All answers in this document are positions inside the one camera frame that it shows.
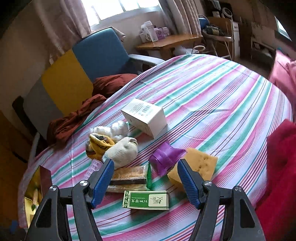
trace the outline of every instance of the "boxes on desk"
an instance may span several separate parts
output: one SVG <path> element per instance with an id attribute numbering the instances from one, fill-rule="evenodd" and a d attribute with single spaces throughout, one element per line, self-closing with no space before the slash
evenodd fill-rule
<path id="1" fill-rule="evenodd" d="M 51 186 L 52 176 L 50 170 L 46 169 L 45 167 L 39 166 L 34 173 L 24 196 L 25 213 L 28 228 L 30 227 L 36 209 L 38 208 L 41 200 Z"/>
<path id="2" fill-rule="evenodd" d="M 133 99 L 121 111 L 131 125 L 153 138 L 167 125 L 163 108 L 139 99 Z"/>

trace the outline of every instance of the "plastic bag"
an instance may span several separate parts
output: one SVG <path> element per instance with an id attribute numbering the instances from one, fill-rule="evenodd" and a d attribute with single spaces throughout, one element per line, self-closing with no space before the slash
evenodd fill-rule
<path id="1" fill-rule="evenodd" d="M 156 166 L 158 174 L 162 177 L 173 169 L 185 153 L 186 150 L 174 148 L 166 141 L 152 153 L 149 162 Z"/>
<path id="2" fill-rule="evenodd" d="M 185 55 L 185 54 L 187 54 L 186 49 L 181 45 L 176 46 L 175 50 L 173 51 L 173 55 L 175 55 L 175 56 L 180 56 L 180 55 Z"/>
<path id="3" fill-rule="evenodd" d="M 114 171 L 107 192 L 150 191 L 152 186 L 150 163 L 144 166 L 123 167 Z"/>
<path id="4" fill-rule="evenodd" d="M 126 122 L 119 120 L 113 123 L 111 127 L 97 126 L 89 128 L 88 135 L 91 133 L 109 136 L 115 143 L 117 143 L 124 137 L 128 136 L 128 125 Z"/>

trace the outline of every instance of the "wooden desk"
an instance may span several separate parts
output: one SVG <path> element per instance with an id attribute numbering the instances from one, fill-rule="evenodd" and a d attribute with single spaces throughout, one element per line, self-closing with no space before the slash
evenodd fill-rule
<path id="1" fill-rule="evenodd" d="M 165 39 L 161 39 L 156 42 L 143 43 L 136 47 L 136 50 L 159 50 L 161 57 L 164 60 L 168 60 L 173 57 L 171 49 L 188 43 L 198 42 L 201 43 L 202 37 L 196 34 L 181 34 L 181 35 L 170 35 Z"/>

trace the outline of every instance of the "clothing pile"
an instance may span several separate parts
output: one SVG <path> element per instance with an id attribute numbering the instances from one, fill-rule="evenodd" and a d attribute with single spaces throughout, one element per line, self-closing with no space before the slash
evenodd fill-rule
<path id="1" fill-rule="evenodd" d="M 135 77 L 136 74 L 117 74 L 97 78 L 93 83 L 92 97 L 84 101 L 79 110 L 49 123 L 46 137 L 48 144 L 57 143 L 58 146 L 64 146 L 92 111 Z"/>
<path id="2" fill-rule="evenodd" d="M 98 126 L 89 129 L 89 140 L 86 142 L 86 154 L 91 159 L 114 161 L 115 170 L 126 166 L 138 155 L 138 143 L 128 137 L 128 125 L 118 121 L 111 127 Z"/>

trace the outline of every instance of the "brown cloth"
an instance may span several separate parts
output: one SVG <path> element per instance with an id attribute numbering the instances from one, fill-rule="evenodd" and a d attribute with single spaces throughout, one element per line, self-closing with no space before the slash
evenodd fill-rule
<path id="1" fill-rule="evenodd" d="M 79 110 L 71 112 L 68 116 L 53 120 L 49 123 L 46 140 L 49 145 L 57 143 L 64 145 L 74 131 L 86 120 L 88 115 L 106 98 L 97 94 L 84 101 Z"/>
<path id="2" fill-rule="evenodd" d="M 101 94 L 106 98 L 109 98 L 136 77 L 136 74 L 116 74 L 96 78 L 96 81 L 93 83 L 94 90 L 92 96 Z"/>

